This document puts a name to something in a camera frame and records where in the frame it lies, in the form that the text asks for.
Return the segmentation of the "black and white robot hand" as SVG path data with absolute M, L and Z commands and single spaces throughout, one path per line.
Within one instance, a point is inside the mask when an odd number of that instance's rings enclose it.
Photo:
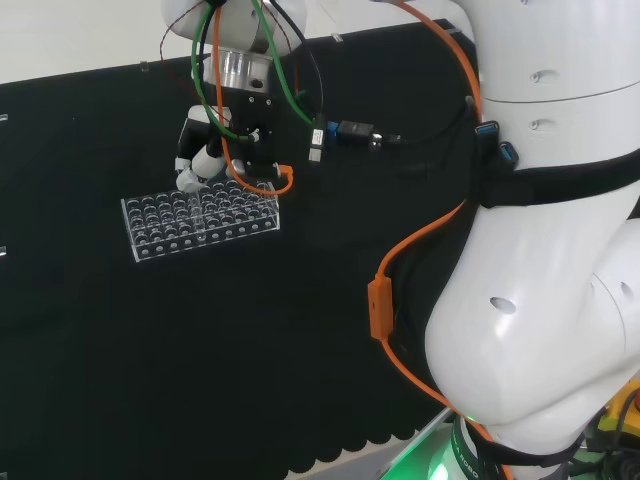
M 246 141 L 227 141 L 223 148 L 222 132 L 212 119 L 229 131 L 246 136 Z M 273 160 L 269 145 L 270 132 L 257 123 L 233 120 L 225 107 L 219 114 L 215 106 L 202 105 L 189 109 L 178 140 L 175 158 L 176 187 L 183 193 L 194 193 L 213 181 L 240 177 L 247 183 L 277 182 L 283 178 L 282 168 Z

